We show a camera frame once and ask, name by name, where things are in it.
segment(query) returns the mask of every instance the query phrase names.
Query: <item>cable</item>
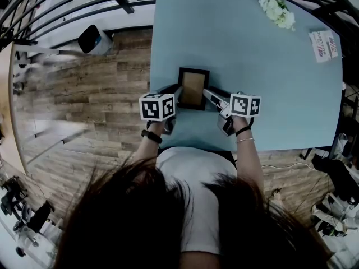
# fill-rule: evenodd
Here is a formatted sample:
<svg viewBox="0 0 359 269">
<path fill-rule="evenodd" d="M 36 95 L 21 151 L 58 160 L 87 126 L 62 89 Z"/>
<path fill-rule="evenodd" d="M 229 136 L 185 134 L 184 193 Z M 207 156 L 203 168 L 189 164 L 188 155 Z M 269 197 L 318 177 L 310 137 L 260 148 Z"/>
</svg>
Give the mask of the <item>cable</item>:
<svg viewBox="0 0 359 269">
<path fill-rule="evenodd" d="M 310 195 L 310 193 L 313 191 L 313 189 L 316 187 L 316 185 L 318 184 L 318 182 L 321 180 L 321 178 L 323 177 L 324 175 L 322 175 L 318 180 L 317 182 L 314 184 L 314 186 L 312 187 L 312 189 L 309 191 L 309 193 L 307 194 L 307 196 L 304 198 L 304 200 L 301 202 L 301 204 L 298 205 L 297 209 L 295 210 L 295 212 L 293 213 L 296 214 L 297 210 L 299 209 L 299 207 L 301 207 L 301 205 L 307 200 L 308 196 Z"/>
<path fill-rule="evenodd" d="M 283 169 L 283 168 L 291 168 L 291 167 L 293 167 L 293 166 L 295 166 L 295 165 L 297 165 L 297 164 L 303 164 L 303 165 L 308 166 L 311 170 L 319 171 L 319 170 L 316 170 L 316 169 L 314 169 L 314 168 L 311 168 L 308 164 L 305 164 L 305 163 L 295 163 L 295 164 L 292 164 L 292 165 L 290 165 L 290 166 L 284 166 L 284 167 L 282 167 L 282 168 L 279 168 L 279 167 L 274 166 L 274 165 L 262 165 L 262 168 L 264 168 L 264 167 L 269 167 L 269 168 Z"/>
<path fill-rule="evenodd" d="M 35 183 L 35 181 L 34 181 L 34 179 L 33 179 L 33 174 L 30 173 L 29 171 L 28 171 L 27 173 L 31 175 L 31 183 L 32 183 L 33 185 L 37 186 L 37 187 L 40 189 L 40 191 L 41 191 L 41 193 L 43 194 L 44 198 L 47 200 L 47 198 L 45 197 L 45 194 L 44 194 L 44 192 L 42 191 L 42 189 L 40 188 L 40 186 Z"/>
</svg>

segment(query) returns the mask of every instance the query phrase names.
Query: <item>chair leg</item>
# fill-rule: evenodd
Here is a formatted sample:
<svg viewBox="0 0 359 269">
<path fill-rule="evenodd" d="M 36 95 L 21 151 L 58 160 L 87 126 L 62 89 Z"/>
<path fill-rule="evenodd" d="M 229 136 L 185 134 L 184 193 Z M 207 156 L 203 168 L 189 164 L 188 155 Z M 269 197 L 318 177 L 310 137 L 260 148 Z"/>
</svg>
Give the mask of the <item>chair leg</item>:
<svg viewBox="0 0 359 269">
<path fill-rule="evenodd" d="M 306 159 L 308 158 L 310 152 L 312 151 L 312 149 L 313 149 L 312 147 L 309 148 L 309 149 L 307 149 L 307 152 L 305 153 L 305 155 L 300 154 L 299 157 L 300 157 L 301 159 L 306 160 Z"/>
</svg>

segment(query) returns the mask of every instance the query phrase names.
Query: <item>hand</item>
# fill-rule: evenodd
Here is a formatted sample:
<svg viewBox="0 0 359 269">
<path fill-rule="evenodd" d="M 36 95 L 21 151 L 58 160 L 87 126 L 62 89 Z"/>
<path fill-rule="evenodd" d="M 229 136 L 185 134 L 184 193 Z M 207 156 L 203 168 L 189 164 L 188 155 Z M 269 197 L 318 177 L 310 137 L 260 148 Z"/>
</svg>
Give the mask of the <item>hand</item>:
<svg viewBox="0 0 359 269">
<path fill-rule="evenodd" d="M 232 116 L 233 119 L 233 128 L 236 132 L 241 130 L 244 127 L 248 127 L 248 122 L 246 118 L 238 117 L 236 115 Z"/>
</svg>

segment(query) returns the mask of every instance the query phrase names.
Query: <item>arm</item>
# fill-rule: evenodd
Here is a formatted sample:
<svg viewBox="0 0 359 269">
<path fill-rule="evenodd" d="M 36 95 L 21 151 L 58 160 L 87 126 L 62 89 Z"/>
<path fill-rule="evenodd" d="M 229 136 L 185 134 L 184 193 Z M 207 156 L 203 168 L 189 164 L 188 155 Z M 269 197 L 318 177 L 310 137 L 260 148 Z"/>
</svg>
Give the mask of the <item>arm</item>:
<svg viewBox="0 0 359 269">
<path fill-rule="evenodd" d="M 164 123 L 165 122 L 154 122 L 148 128 L 148 131 L 153 132 L 155 135 L 161 137 Z M 153 164 L 155 164 L 158 153 L 158 146 L 158 143 L 148 139 L 147 137 L 143 137 L 139 149 L 135 152 L 134 161 L 153 158 Z"/>
<path fill-rule="evenodd" d="M 248 126 L 245 118 L 235 116 L 232 116 L 232 118 L 233 128 L 236 132 Z M 237 136 L 237 141 L 246 138 L 253 138 L 251 130 L 240 133 Z M 238 178 L 253 180 L 259 189 L 263 191 L 263 172 L 254 140 L 245 140 L 237 143 L 237 158 Z"/>
</svg>

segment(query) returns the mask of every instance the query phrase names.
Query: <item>blue tablecloth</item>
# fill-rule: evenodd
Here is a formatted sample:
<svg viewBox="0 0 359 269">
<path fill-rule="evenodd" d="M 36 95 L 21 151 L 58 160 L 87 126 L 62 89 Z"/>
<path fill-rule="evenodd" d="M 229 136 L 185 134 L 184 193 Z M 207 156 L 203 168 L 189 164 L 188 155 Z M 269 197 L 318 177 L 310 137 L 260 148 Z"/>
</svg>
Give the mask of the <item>blue tablecloth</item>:
<svg viewBox="0 0 359 269">
<path fill-rule="evenodd" d="M 157 0 L 150 88 L 175 84 L 180 67 L 210 70 L 209 85 L 262 97 L 252 127 L 257 149 L 285 150 L 333 142 L 342 93 L 339 57 L 317 63 L 308 33 L 321 21 L 286 2 L 296 31 L 270 21 L 258 0 Z M 218 113 L 179 109 L 162 146 L 236 150 L 217 127 Z"/>
</svg>

